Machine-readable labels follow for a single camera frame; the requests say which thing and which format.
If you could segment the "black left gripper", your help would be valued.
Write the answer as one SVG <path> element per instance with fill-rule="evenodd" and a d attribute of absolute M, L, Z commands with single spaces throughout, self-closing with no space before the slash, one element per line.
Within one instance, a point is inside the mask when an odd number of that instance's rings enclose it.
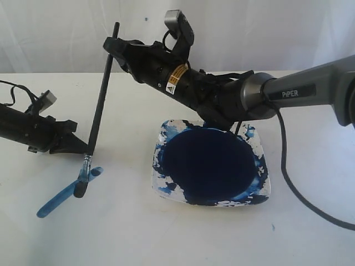
<path fill-rule="evenodd" d="M 29 152 L 50 154 L 85 154 L 88 145 L 74 133 L 77 123 L 72 120 L 56 121 L 52 116 L 28 115 L 24 131 Z"/>

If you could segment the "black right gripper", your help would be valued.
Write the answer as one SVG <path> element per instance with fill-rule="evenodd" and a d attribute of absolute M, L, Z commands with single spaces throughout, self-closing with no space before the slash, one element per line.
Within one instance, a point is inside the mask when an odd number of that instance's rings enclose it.
<path fill-rule="evenodd" d="M 191 96 L 191 70 L 187 62 L 165 50 L 161 42 L 145 45 L 136 39 L 107 37 L 103 48 L 118 57 L 121 69 L 138 83 L 148 84 L 169 97 Z"/>

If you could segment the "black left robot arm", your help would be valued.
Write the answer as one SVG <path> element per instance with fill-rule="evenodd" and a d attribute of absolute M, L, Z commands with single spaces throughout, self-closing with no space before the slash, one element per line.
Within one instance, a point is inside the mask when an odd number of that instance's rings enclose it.
<path fill-rule="evenodd" d="M 28 146 L 28 151 L 84 154 L 88 145 L 74 133 L 77 123 L 26 114 L 1 104 L 1 137 Z"/>

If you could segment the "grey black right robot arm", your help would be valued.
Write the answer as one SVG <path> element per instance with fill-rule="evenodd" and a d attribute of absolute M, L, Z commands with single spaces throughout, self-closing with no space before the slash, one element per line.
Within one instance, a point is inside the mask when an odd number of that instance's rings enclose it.
<path fill-rule="evenodd" d="M 280 78 L 268 73 L 213 75 L 193 70 L 160 42 L 109 37 L 104 49 L 135 81 L 194 110 L 212 127 L 272 118 L 276 109 L 329 105 L 338 123 L 354 124 L 354 56 Z"/>

